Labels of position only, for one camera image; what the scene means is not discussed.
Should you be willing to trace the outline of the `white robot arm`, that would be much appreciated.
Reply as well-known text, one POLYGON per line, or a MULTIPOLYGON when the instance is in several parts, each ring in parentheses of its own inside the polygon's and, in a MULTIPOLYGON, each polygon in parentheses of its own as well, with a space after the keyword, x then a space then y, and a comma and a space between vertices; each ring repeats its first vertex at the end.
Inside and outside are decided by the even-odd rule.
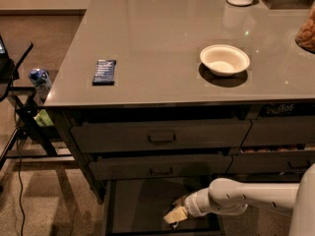
POLYGON ((207 188, 176 200, 163 217, 172 228, 189 216, 239 215, 248 206, 291 214, 288 236, 315 236, 315 165, 299 183, 241 183, 213 180, 207 188))

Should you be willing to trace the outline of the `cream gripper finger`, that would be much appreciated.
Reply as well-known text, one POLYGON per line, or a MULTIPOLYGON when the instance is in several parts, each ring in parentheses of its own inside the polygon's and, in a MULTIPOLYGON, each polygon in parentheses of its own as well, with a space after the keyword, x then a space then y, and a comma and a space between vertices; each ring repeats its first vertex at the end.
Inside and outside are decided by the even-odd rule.
POLYGON ((171 207, 172 207, 172 208, 183 207, 183 206, 184 206, 184 201, 185 201, 185 198, 184 198, 184 197, 181 197, 181 198, 175 200, 175 201, 172 203, 171 207))
POLYGON ((164 217, 164 221, 167 224, 177 223, 188 218, 188 212, 184 206, 176 206, 164 217))

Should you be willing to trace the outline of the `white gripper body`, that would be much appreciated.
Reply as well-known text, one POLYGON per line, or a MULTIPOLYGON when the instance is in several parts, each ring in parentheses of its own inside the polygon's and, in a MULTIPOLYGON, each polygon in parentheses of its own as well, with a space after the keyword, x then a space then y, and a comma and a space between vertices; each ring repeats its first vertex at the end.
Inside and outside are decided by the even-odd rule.
POLYGON ((206 196, 201 192, 195 192, 187 196, 184 200, 184 207, 187 212, 194 217, 204 216, 203 207, 206 196))

